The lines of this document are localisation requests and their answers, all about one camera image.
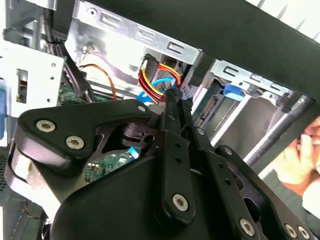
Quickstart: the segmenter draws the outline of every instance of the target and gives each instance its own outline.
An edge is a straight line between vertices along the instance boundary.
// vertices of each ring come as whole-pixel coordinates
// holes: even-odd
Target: metal bracket
[[[286,87],[273,83],[262,76],[244,70],[224,60],[215,60],[210,72],[218,77],[221,84],[226,85],[230,83],[233,86],[241,88],[246,95],[253,98],[264,98],[274,106],[278,106],[279,100],[285,94],[292,93],[292,91]]]
[[[63,58],[1,41],[0,63],[0,81],[6,85],[8,115],[18,118],[25,111],[57,105]],[[24,101],[19,90],[22,87]]]
[[[58,0],[26,0],[45,9],[56,10]]]
[[[77,1],[73,17],[82,23],[103,31],[119,34],[142,43],[148,48],[184,63],[193,65],[201,51],[195,47],[175,40],[88,1]]]

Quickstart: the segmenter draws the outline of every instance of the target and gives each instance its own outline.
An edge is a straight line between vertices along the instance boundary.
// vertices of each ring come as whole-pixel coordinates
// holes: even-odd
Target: black bar
[[[89,0],[320,100],[320,45],[244,0]]]

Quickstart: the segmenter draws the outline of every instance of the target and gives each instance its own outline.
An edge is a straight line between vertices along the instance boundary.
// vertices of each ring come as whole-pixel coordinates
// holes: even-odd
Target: orange wire
[[[79,70],[83,70],[83,69],[88,68],[88,67],[93,67],[93,68],[99,69],[101,72],[104,73],[104,75],[108,78],[108,80],[110,82],[113,99],[117,100],[117,94],[116,94],[115,85],[112,82],[111,77],[109,76],[109,74],[103,68],[101,68],[100,66],[98,66],[96,64],[93,64],[93,63],[82,65],[82,66],[79,67]]]

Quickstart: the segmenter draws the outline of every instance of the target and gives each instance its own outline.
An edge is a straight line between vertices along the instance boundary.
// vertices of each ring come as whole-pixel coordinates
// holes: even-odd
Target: wire bundle
[[[65,44],[52,34],[54,11],[44,10],[44,32],[49,51],[52,55],[65,58],[64,72],[66,78],[64,83],[71,87],[78,97],[84,97],[89,103],[95,102],[95,97],[91,86],[84,79],[75,62],[70,57]]]
[[[170,73],[176,80],[176,85],[179,87],[181,85],[181,77],[179,75],[179,73],[174,70],[173,68],[160,63],[158,66],[158,70],[159,71],[166,71],[168,73]],[[159,90],[157,90],[148,80],[148,77],[146,75],[145,69],[141,68],[140,72],[139,72],[139,84],[141,85],[141,87],[143,88],[144,92],[156,103],[158,104],[158,102],[161,100],[161,97],[164,95],[163,92],[160,92]]]

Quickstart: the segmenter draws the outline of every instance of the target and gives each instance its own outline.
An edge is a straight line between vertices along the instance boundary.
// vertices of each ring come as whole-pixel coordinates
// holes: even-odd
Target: screw head
[[[95,9],[93,7],[88,8],[87,12],[88,12],[88,14],[90,14],[93,17],[96,17],[98,14],[97,9]]]
[[[248,220],[241,218],[240,226],[248,236],[253,237],[255,235],[255,229]]]
[[[225,147],[224,150],[227,154],[232,155],[232,151],[229,148]]]
[[[297,233],[296,231],[292,228],[292,226],[290,226],[289,224],[284,225],[286,232],[290,235],[290,237],[296,239],[297,238]]]
[[[49,120],[39,120],[36,122],[35,126],[41,132],[50,133],[56,129],[56,125]]]
[[[307,231],[302,226],[298,226],[298,229],[299,229],[300,233],[302,234],[302,236],[305,239],[310,239],[309,234],[307,233]]]
[[[138,106],[138,109],[139,109],[141,112],[147,111],[143,106]]]
[[[69,136],[65,140],[66,145],[74,150],[83,149],[85,146],[85,141],[79,136]]]
[[[173,195],[172,201],[173,201],[173,204],[175,205],[175,207],[179,211],[185,212],[188,210],[188,207],[189,207],[188,201],[184,196],[177,193],[177,194]]]
[[[198,128],[197,131],[198,131],[198,133],[200,133],[201,135],[205,135],[205,132],[204,132],[201,128]]]

